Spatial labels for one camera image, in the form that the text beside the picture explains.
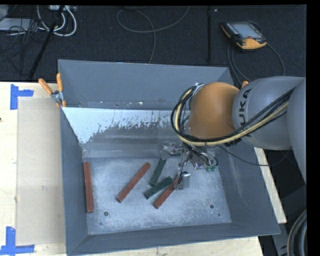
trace gray metal bin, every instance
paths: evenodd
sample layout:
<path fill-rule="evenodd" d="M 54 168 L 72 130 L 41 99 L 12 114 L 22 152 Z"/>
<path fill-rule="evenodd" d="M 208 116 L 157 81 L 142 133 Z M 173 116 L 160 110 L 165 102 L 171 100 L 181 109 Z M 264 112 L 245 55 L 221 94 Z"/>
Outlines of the gray metal bin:
<path fill-rule="evenodd" d="M 170 114 L 181 94 L 195 83 L 233 84 L 228 68 L 60 59 L 58 71 L 67 103 L 60 124 L 68 255 L 280 233 L 260 167 L 224 150 L 213 173 L 187 165 L 190 187 L 174 191 L 159 209 L 143 196 L 162 144 L 179 143 Z M 259 163 L 242 141 L 225 149 Z M 168 158 L 161 175 L 172 176 L 179 160 Z M 91 163 L 92 213 L 86 211 L 84 161 Z M 145 162 L 150 170 L 117 202 Z"/>

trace black carpet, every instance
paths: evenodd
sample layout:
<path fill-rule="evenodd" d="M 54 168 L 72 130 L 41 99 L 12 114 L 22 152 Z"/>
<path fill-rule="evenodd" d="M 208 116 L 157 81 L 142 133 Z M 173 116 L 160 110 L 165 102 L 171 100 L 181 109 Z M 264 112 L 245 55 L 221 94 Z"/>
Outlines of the black carpet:
<path fill-rule="evenodd" d="M 124 6 L 76 7 L 73 12 L 77 23 L 75 34 L 51 37 L 31 79 L 31 68 L 48 32 L 38 29 L 9 35 L 8 31 L 0 31 L 0 81 L 36 82 L 43 78 L 55 83 L 59 59 L 228 67 L 236 86 L 239 86 L 237 77 L 242 82 L 281 75 L 306 76 L 307 5 L 213 5 L 210 9 L 208 6 L 189 9 L 188 6 L 140 6 L 137 11 L 127 10 Z M 55 13 L 48 11 L 47 5 L 40 5 L 39 12 L 49 26 Z M 62 34 L 70 33 L 74 28 L 71 16 L 64 13 L 66 26 L 59 31 Z M 184 14 L 182 20 L 170 26 Z M 11 5 L 8 17 L 39 21 L 36 5 Z M 155 34 L 132 32 L 124 29 L 117 17 L 131 30 L 168 28 Z M 240 51 L 230 45 L 220 27 L 221 22 L 227 21 L 255 22 L 268 45 L 252 52 Z M 228 47 L 233 51 L 234 64 L 244 77 L 231 68 Z M 270 164 L 286 153 L 265 152 Z M 281 199 L 305 185 L 291 151 L 281 164 L 271 168 L 271 172 Z M 270 237 L 260 237 L 260 243 L 265 256 L 277 255 Z"/>

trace blue tape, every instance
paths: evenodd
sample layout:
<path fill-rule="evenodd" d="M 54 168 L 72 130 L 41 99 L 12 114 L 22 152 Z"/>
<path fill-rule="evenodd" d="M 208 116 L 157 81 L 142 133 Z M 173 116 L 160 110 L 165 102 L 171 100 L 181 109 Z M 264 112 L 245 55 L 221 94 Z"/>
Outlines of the blue tape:
<path fill-rule="evenodd" d="M 33 95 L 33 90 L 19 90 L 18 86 L 11 84 L 10 110 L 18 108 L 18 97 L 32 97 Z"/>
<path fill-rule="evenodd" d="M 15 256 L 16 254 L 33 253 L 35 245 L 16 246 L 16 229 L 6 227 L 5 245 L 0 248 L 0 255 Z"/>

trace yellow cable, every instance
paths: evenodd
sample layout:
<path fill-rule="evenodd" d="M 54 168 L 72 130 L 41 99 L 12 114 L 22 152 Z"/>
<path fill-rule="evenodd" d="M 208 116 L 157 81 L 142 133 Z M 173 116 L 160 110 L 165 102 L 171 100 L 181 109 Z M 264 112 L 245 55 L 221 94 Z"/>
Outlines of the yellow cable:
<path fill-rule="evenodd" d="M 190 93 L 191 89 L 188 90 L 185 95 L 182 97 L 182 100 Z M 255 125 L 251 126 L 250 128 L 230 137 L 230 138 L 225 138 L 225 139 L 221 139 L 218 141 L 211 141 L 211 142 L 201 142 L 201 141 L 190 141 L 180 135 L 178 135 L 178 137 L 180 138 L 181 141 L 183 141 L 184 143 L 187 143 L 189 145 L 193 145 L 193 146 L 213 146 L 213 145 L 218 145 L 218 144 L 224 144 L 224 143 L 228 143 L 231 141 L 234 141 L 238 138 L 241 138 L 251 132 L 253 132 L 254 130 L 258 129 L 259 127 L 263 126 L 264 124 L 266 124 L 267 122 L 269 122 L 274 116 L 276 116 L 277 114 L 279 114 L 281 111 L 283 111 L 287 106 L 288 106 L 288 102 L 286 102 L 282 107 L 280 107 L 278 110 L 276 110 L 275 112 L 273 112 L 271 115 L 269 115 L 267 118 L 257 122 Z M 181 105 L 182 103 L 179 104 L 176 113 L 180 112 L 181 109 Z M 176 114 L 174 117 L 174 126 L 175 128 L 179 130 L 179 126 L 178 126 L 178 115 Z"/>

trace bin floor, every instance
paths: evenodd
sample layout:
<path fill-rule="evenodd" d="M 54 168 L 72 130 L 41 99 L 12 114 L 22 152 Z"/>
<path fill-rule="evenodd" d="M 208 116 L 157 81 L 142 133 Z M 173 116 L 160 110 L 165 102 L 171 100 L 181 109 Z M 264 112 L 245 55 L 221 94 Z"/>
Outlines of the bin floor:
<path fill-rule="evenodd" d="M 189 188 L 175 190 L 156 209 L 153 202 L 163 190 L 149 199 L 143 193 L 151 188 L 149 180 L 158 158 L 88 158 L 86 161 L 91 166 L 94 203 L 94 212 L 87 213 L 90 235 L 231 222 L 219 168 L 206 172 L 186 164 L 185 169 L 191 174 Z M 121 203 L 116 201 L 118 193 L 146 162 L 151 164 L 147 173 Z M 174 178 L 179 162 L 179 157 L 169 157 L 158 181 L 168 176 Z"/>

